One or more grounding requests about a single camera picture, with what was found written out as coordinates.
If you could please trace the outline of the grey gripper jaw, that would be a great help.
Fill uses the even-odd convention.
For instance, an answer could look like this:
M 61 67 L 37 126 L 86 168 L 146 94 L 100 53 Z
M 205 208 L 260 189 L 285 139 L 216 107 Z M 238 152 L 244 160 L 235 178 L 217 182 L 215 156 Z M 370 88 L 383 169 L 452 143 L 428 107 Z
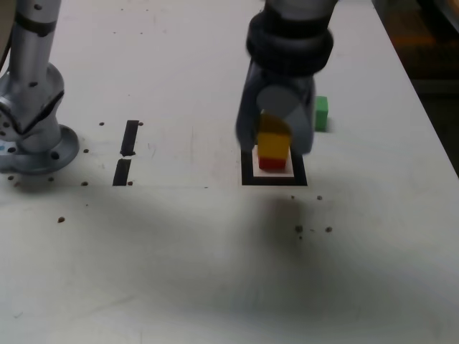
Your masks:
M 287 134 L 298 155 L 311 152 L 314 138 L 316 85 L 313 80 L 264 87 L 257 96 L 261 109 L 260 130 Z

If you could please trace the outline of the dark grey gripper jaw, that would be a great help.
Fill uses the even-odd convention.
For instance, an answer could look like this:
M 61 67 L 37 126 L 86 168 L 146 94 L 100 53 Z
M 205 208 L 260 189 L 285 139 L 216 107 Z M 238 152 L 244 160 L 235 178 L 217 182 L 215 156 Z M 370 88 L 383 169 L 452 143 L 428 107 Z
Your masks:
M 251 62 L 247 71 L 235 126 L 240 148 L 245 152 L 251 152 L 256 144 L 261 113 L 257 98 L 265 86 L 264 71 L 255 62 Z

